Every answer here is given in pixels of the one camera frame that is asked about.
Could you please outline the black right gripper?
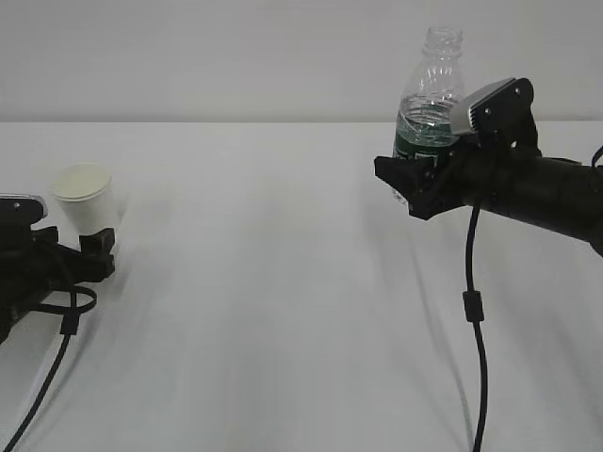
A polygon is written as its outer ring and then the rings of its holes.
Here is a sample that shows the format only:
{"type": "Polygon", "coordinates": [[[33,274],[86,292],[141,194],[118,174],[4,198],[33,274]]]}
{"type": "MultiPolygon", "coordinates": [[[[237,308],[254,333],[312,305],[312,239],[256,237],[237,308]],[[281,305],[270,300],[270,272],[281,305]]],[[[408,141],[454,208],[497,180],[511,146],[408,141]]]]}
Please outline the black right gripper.
{"type": "Polygon", "coordinates": [[[406,200],[414,218],[475,205],[487,212],[542,210],[542,153],[523,144],[501,153],[469,145],[455,151],[444,167],[430,158],[377,156],[374,172],[406,200]]]}

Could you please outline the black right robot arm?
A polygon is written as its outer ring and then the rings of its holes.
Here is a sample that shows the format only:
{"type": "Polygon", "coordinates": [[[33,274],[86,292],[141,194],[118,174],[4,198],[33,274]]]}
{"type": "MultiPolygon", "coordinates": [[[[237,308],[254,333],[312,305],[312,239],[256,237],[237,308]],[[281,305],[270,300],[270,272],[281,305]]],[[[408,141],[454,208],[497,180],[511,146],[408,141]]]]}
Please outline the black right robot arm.
{"type": "Polygon", "coordinates": [[[429,159],[378,156],[374,171],[408,202],[415,218],[428,220],[478,205],[602,251],[601,168],[543,157],[526,146],[495,155],[475,143],[461,143],[438,166],[429,159]]]}

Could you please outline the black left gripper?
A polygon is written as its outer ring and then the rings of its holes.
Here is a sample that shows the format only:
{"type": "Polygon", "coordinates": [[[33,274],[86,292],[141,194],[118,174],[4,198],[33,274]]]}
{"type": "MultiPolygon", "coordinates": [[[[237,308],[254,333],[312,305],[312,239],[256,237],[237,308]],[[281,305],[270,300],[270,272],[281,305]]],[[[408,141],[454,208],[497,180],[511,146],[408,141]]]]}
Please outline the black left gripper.
{"type": "Polygon", "coordinates": [[[80,235],[80,251],[58,242],[58,228],[46,227],[1,245],[1,340],[31,312],[64,315],[64,307],[44,301],[77,283],[100,283],[115,271],[112,228],[80,235]]]}

